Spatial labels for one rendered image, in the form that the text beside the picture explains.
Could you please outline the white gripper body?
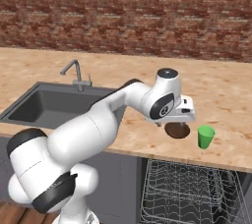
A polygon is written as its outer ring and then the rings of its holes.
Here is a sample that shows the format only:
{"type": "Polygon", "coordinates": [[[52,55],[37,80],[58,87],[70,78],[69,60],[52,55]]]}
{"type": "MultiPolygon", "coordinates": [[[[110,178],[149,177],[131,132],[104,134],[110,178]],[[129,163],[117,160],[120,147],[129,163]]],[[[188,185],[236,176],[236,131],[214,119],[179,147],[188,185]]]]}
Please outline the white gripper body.
{"type": "Polygon", "coordinates": [[[155,119],[158,125],[165,123],[187,123],[196,120],[196,111],[193,105],[179,105],[160,119],[155,119]]]}

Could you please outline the brown bowl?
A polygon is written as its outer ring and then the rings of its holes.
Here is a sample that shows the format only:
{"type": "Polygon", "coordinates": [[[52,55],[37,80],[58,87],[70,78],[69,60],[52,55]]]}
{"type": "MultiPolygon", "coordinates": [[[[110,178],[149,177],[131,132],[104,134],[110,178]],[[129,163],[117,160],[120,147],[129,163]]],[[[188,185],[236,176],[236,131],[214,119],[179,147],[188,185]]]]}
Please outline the brown bowl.
{"type": "Polygon", "coordinates": [[[164,129],[174,139],[184,139],[190,134],[190,128],[185,123],[167,123],[164,129]]]}

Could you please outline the green cup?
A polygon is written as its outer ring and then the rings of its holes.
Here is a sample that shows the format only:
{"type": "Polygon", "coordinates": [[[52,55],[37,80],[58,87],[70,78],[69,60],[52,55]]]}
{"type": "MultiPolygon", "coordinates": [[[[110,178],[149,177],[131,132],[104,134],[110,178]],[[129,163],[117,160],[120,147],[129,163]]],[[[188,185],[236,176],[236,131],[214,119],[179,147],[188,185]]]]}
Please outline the green cup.
{"type": "Polygon", "coordinates": [[[207,149],[210,143],[212,142],[216,134],[216,131],[211,126],[203,125],[197,129],[197,133],[198,133],[198,146],[201,149],[207,149]]]}

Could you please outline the dark grey cupboard run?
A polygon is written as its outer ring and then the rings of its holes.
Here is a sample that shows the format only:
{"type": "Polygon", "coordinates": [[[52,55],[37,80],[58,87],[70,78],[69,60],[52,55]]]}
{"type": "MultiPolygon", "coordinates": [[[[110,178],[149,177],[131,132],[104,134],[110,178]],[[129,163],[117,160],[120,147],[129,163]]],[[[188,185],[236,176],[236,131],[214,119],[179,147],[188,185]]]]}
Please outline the dark grey cupboard run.
{"type": "MultiPolygon", "coordinates": [[[[0,201],[11,201],[8,182],[13,168],[7,156],[8,138],[0,137],[0,201]]],[[[141,159],[109,152],[100,153],[84,164],[99,175],[96,190],[88,196],[90,209],[102,224],[136,224],[138,222],[141,183],[141,159]]]]}

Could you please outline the grey metal tap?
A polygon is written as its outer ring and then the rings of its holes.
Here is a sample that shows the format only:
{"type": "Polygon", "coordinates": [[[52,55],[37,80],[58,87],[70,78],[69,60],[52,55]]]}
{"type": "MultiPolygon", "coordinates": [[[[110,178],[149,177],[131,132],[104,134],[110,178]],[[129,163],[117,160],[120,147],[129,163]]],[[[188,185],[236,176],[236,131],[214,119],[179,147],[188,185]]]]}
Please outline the grey metal tap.
{"type": "Polygon", "coordinates": [[[76,67],[76,76],[77,78],[75,80],[73,80],[73,85],[75,85],[78,89],[78,91],[83,91],[85,89],[86,86],[92,86],[93,82],[91,79],[88,79],[87,81],[84,81],[82,79],[82,75],[81,75],[81,67],[79,64],[79,61],[77,59],[72,60],[66,67],[64,67],[61,71],[60,74],[62,76],[65,76],[67,71],[72,67],[75,66],[76,67]]]}

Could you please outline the dark grey sink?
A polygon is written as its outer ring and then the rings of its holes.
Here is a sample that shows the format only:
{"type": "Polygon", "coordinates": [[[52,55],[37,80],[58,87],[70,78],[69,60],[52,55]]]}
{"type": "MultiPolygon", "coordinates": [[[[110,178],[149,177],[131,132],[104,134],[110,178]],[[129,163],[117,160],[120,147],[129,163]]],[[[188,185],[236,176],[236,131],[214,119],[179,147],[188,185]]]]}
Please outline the dark grey sink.
{"type": "Polygon", "coordinates": [[[0,114],[0,122],[55,129],[86,113],[114,88],[88,87],[78,91],[72,84],[38,82],[0,114]]]}

